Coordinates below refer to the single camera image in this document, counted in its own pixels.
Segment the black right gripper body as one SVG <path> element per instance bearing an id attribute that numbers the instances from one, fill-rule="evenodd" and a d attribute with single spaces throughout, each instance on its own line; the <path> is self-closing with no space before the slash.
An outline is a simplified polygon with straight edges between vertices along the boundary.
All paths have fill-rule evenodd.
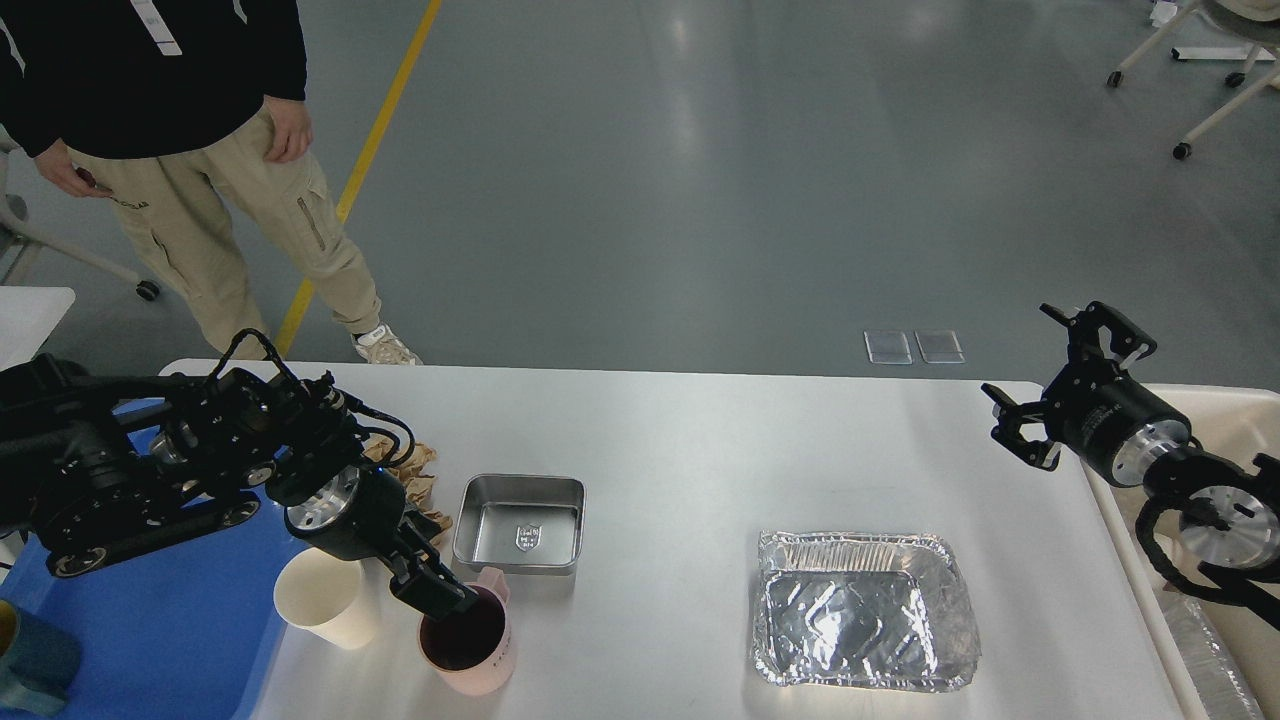
<path id="1" fill-rule="evenodd" d="M 1119 488 L 1143 486 L 1160 457 L 1190 443 L 1189 419 L 1105 357 L 1065 365 L 1044 401 L 1048 437 Z"/>

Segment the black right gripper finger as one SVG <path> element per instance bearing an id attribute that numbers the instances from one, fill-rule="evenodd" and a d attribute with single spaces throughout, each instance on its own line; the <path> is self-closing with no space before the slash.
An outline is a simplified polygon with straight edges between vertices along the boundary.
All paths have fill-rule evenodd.
<path id="1" fill-rule="evenodd" d="M 1126 372 L 1158 347 L 1157 341 L 1130 318 L 1097 300 L 1074 315 L 1050 304 L 1041 304 L 1039 310 L 1066 329 L 1068 364 L 1110 363 Z"/>
<path id="2" fill-rule="evenodd" d="M 991 438 L 1024 461 L 1025 465 L 1043 471 L 1053 471 L 1059 465 L 1062 445 L 1052 437 L 1028 439 L 1023 434 L 1024 427 L 1046 423 L 1044 415 L 1051 404 L 1043 398 L 1018 404 L 1000 387 L 991 383 L 982 383 L 980 391 L 995 404 L 996 423 L 989 432 Z"/>

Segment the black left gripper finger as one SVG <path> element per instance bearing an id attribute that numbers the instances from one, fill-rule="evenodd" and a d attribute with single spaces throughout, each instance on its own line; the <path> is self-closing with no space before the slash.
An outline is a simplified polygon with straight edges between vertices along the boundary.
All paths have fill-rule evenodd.
<path id="1" fill-rule="evenodd" d="M 461 582 L 438 553 L 393 557 L 390 574 L 390 593 L 431 620 L 467 612 L 479 601 L 479 593 Z"/>
<path id="2" fill-rule="evenodd" d="M 445 534 L 445 514 L 438 510 L 424 511 L 416 505 L 407 505 L 404 523 L 408 528 L 410 543 L 415 553 L 426 562 L 440 560 L 442 537 Z"/>

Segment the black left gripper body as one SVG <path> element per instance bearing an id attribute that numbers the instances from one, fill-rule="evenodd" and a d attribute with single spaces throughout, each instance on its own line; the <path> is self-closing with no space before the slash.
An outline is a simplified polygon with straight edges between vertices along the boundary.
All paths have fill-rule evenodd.
<path id="1" fill-rule="evenodd" d="M 347 468 L 301 505 L 285 509 L 285 529 L 314 548 L 343 560 L 376 559 L 396 577 L 410 573 L 411 550 L 401 537 L 407 498 L 389 473 Z"/>

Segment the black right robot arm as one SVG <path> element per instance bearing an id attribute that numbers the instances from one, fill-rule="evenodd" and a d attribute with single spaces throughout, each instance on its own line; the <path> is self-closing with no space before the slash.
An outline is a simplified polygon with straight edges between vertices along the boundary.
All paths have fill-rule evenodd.
<path id="1" fill-rule="evenodd" d="M 1211 454 L 1184 413 L 1132 377 L 1157 343 L 1117 309 L 1039 309 L 1066 331 L 1066 361 L 1034 402 L 984 383 L 991 437 L 1032 468 L 1052 471 L 1069 450 L 1107 484 L 1142 489 L 1134 534 L 1155 571 L 1175 591 L 1277 626 L 1277 460 L 1258 454 L 1247 471 Z"/>

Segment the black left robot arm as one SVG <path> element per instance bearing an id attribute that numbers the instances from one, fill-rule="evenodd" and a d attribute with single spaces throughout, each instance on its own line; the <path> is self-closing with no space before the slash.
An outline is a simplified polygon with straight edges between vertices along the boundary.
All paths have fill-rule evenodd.
<path id="1" fill-rule="evenodd" d="M 477 592 L 442 561 L 442 533 L 392 469 L 401 419 L 297 377 L 259 331 L 262 379 L 223 355 L 206 375 L 93 375 L 41 354 L 1 374 L 3 534 L 32 534 L 47 571 L 74 578 L 251 519 L 278 505 L 294 538 L 343 561 L 378 560 L 390 594 L 443 620 Z"/>

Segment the person's left hand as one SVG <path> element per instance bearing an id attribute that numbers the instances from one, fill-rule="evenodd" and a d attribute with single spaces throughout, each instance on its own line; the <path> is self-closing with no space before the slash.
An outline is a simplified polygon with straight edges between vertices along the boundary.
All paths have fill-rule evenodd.
<path id="1" fill-rule="evenodd" d="M 264 160 L 284 164 L 300 160 L 314 142 L 314 123 L 305 101 L 265 96 L 271 120 L 271 141 Z"/>

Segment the person's right hand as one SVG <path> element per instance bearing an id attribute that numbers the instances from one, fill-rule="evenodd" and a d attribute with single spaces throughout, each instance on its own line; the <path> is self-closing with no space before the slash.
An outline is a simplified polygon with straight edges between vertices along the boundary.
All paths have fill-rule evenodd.
<path id="1" fill-rule="evenodd" d="M 37 172 L 64 193 L 76 199 L 109 199 L 111 190 L 86 179 L 70 158 L 65 142 L 56 138 L 42 152 L 32 156 Z"/>

